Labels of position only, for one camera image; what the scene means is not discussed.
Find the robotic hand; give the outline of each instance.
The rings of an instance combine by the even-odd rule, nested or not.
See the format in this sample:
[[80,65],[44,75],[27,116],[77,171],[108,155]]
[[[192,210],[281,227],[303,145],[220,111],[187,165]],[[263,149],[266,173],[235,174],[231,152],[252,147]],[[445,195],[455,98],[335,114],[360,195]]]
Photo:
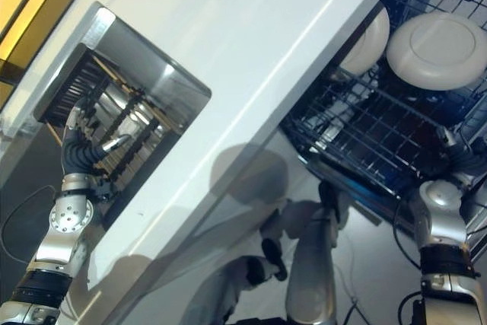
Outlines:
[[0,307],[0,324],[54,324],[72,279],[86,256],[83,241],[94,207],[90,198],[97,196],[93,166],[110,151],[129,139],[128,135],[93,146],[83,135],[85,99],[72,108],[62,140],[64,178],[61,192],[49,215],[49,229],[11,299]]

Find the dishwasher rack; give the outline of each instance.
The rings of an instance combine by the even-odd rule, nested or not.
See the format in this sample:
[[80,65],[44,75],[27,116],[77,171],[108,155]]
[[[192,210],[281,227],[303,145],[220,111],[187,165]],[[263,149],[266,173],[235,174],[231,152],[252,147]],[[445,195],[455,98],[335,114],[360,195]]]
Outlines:
[[[382,0],[391,33],[416,15],[448,11],[487,30],[487,0]],[[482,136],[487,74],[454,91],[426,91],[401,81],[383,56],[361,77],[332,62],[284,118],[281,128],[301,156],[319,156],[348,177],[400,198],[441,174],[447,159],[436,130],[465,142]]]

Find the white plate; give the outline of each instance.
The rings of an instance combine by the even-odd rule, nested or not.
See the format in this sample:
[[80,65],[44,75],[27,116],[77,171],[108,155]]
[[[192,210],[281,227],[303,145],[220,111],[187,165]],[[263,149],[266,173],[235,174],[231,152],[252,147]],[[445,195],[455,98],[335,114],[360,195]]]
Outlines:
[[422,14],[390,38],[387,61],[397,76],[416,87],[433,91],[461,88],[487,67],[487,35],[456,14]]
[[370,69],[384,52],[389,38],[389,15],[383,8],[360,36],[340,66],[354,75]]

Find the gray floor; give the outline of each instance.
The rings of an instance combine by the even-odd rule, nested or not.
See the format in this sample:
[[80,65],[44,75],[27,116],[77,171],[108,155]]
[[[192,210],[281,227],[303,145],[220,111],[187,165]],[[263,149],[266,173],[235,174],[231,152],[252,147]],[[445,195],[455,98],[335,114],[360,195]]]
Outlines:
[[[51,184],[58,190],[61,179],[60,148],[47,128],[42,128],[0,190],[0,222],[40,187]],[[47,230],[52,196],[50,190],[39,192],[5,226],[5,245],[15,256],[27,261],[32,257]],[[24,269],[25,264],[0,253],[0,301],[10,297]]]

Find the dishwasher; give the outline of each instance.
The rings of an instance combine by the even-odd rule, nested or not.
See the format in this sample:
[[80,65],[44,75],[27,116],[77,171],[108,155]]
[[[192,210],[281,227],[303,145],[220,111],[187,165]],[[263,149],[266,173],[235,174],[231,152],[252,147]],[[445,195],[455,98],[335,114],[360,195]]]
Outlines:
[[[160,287],[159,269],[184,244],[198,242],[213,213],[220,215],[215,227],[227,230],[215,241],[255,232],[255,221],[220,224],[231,223],[237,209],[265,213],[264,221],[269,207],[263,213],[244,205],[218,210],[276,126],[312,174],[389,222],[399,202],[447,169],[438,128],[455,132],[471,148],[482,147],[487,75],[464,88],[430,91],[402,81],[385,55],[359,75],[340,64],[383,8],[391,35],[434,11],[460,14],[486,31],[487,0],[380,0],[375,7],[377,0],[160,1],[155,7],[151,0],[75,0],[40,62],[27,70],[24,94],[16,92],[2,111],[21,126],[45,123],[60,140],[69,111],[88,96],[87,139],[100,144],[131,135],[130,143],[97,167],[116,192],[101,206],[104,232],[94,239],[89,281],[78,280],[72,290],[75,310],[87,323],[116,316],[114,309],[128,308],[145,289]],[[295,19],[285,5],[296,11]],[[320,32],[329,34],[321,39]],[[308,80],[311,66],[316,70]],[[29,90],[29,83],[35,88]],[[251,181],[239,195],[247,197],[258,186],[274,201],[266,192],[272,180]],[[478,193],[483,184],[477,183]],[[412,216],[404,211],[400,228],[412,234]],[[462,213],[468,231],[487,224],[480,206],[466,201]],[[470,235],[469,244],[475,260],[487,247],[487,232]],[[198,255],[209,256],[206,249]],[[188,255],[190,265],[175,261],[175,273],[200,259]]]
[[[390,34],[409,19],[433,11],[460,14],[487,31],[487,0],[381,1],[390,17]],[[343,48],[350,50],[347,43]],[[342,59],[339,52],[281,128],[309,171],[392,222],[398,202],[447,167],[438,127],[454,131],[468,146],[485,141],[487,74],[463,88],[430,91],[396,76],[385,54],[360,76],[341,68]],[[337,103],[345,107],[333,109]],[[475,189],[482,190],[483,182]],[[487,223],[485,207],[468,200],[462,216],[469,231]],[[399,222],[412,233],[407,212]],[[487,231],[470,235],[469,242],[475,260],[485,249]]]

